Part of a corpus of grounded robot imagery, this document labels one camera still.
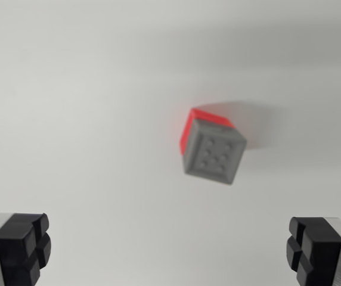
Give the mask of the gripper right finger with black rubber pad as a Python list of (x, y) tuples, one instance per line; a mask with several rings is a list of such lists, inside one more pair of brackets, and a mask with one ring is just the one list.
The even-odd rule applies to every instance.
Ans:
[(286, 256), (299, 285), (341, 285), (341, 220), (293, 217)]

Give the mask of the gripper left finger with black rubber pad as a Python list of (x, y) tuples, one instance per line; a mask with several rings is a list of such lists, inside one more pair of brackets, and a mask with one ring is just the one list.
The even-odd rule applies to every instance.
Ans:
[(0, 213), (0, 285), (36, 285), (51, 255), (45, 213)]

